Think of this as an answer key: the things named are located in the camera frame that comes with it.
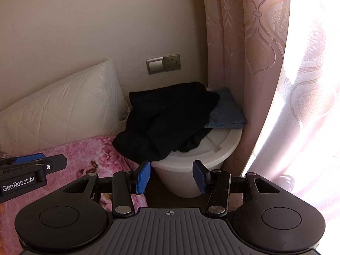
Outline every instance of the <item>light switch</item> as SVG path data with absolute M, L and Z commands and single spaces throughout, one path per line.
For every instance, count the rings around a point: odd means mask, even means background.
M 151 74 L 164 72 L 164 59 L 162 57 L 156 57 L 147 60 L 147 71 Z

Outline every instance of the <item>wall outlet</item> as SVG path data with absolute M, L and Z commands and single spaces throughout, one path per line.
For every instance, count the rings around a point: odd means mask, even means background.
M 165 56 L 164 69 L 166 72 L 181 69 L 180 55 Z

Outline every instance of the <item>pink curtain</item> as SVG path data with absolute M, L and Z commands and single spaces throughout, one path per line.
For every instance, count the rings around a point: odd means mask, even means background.
M 239 1 L 205 0 L 210 87 L 230 87 L 249 121 L 224 169 L 257 172 L 318 208 L 326 232 L 317 249 L 334 254 L 340 227 L 340 0 L 243 0 L 230 10 Z M 240 11 L 244 26 L 235 28 Z M 237 30 L 245 37 L 235 40 Z

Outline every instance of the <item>dark floor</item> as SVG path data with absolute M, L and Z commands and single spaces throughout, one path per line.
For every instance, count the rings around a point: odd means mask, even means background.
M 205 210 L 209 195 L 194 198 L 178 197 L 171 193 L 162 183 L 154 169 L 145 189 L 147 205 L 152 208 L 190 208 L 200 207 Z M 230 194 L 229 211 L 234 211 L 242 204 L 242 194 Z

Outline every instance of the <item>gray ribbed plate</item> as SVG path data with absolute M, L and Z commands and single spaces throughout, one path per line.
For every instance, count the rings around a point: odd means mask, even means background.
M 209 219 L 198 208 L 141 208 L 113 222 L 98 242 L 72 255 L 260 255 L 243 244 L 223 220 Z M 305 255 L 317 255 L 309 251 Z

